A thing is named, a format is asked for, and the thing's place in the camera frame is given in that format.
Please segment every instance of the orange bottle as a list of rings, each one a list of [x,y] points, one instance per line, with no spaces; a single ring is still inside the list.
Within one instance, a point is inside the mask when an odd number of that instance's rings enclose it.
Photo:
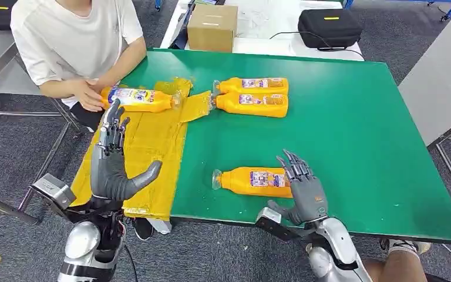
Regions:
[[[236,194],[293,198],[290,182],[280,167],[238,167],[230,172],[214,170],[212,188],[224,188]]]
[[[276,93],[288,95],[288,79],[286,78],[230,78],[225,81],[214,81],[214,94],[240,92]]]
[[[283,118],[288,112],[288,96],[270,93],[229,92],[212,97],[211,105],[228,113]]]
[[[119,88],[118,86],[104,88],[101,96],[105,109],[109,108],[115,99],[119,99],[120,105],[128,112],[157,113],[176,108],[180,104],[178,95],[172,96],[156,90]]]

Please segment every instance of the human arm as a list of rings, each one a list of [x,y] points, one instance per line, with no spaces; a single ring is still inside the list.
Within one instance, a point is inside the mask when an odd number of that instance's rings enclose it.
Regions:
[[[84,79],[62,80],[61,68],[49,58],[53,58],[51,49],[38,36],[23,24],[16,23],[20,14],[12,12],[11,31],[16,47],[32,81],[39,86],[41,94],[51,98],[69,98],[76,96],[82,106],[92,112],[102,110],[101,96],[92,90]]]
[[[101,89],[116,84],[146,57],[146,41],[134,3],[131,0],[118,0],[116,5],[122,37],[129,46],[122,52],[117,62],[97,80],[93,89],[98,93]]]
[[[103,88],[116,84],[128,75],[144,57],[146,57],[146,42],[141,36],[129,44],[118,61],[97,80],[93,89],[99,93]]]

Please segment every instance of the person's leg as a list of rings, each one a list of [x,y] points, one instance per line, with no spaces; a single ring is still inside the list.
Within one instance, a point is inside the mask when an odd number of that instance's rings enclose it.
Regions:
[[[426,282],[419,254],[429,250],[431,244],[404,240],[385,240],[388,258],[378,282]]]
[[[379,277],[383,273],[383,269],[385,269],[385,263],[379,260],[371,260],[371,259],[363,260],[363,263],[372,281],[378,282]]]
[[[104,110],[100,112],[90,112],[82,107],[82,105],[77,102],[71,109],[70,113],[78,120],[81,125],[86,126],[89,131],[95,132],[97,126],[105,113]]]

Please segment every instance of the sneaker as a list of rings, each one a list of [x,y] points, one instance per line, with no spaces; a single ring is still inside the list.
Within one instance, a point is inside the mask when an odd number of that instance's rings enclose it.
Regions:
[[[137,238],[143,241],[146,241],[153,235],[154,228],[147,219],[137,217],[132,220],[132,226],[136,231]]]
[[[391,250],[409,250],[414,251],[416,254],[423,254],[431,248],[431,243],[395,239],[381,239],[379,245],[382,250],[385,250],[388,253],[390,253]]]

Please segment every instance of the green table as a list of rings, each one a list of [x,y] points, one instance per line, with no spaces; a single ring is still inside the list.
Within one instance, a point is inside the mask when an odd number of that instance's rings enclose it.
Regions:
[[[277,167],[286,148],[312,166],[329,215],[356,234],[451,242],[451,198],[384,63],[159,49],[126,79],[286,77],[285,118],[221,110],[189,124],[171,216],[255,222],[267,197],[211,188],[214,169]],[[290,206],[291,199],[276,199]]]

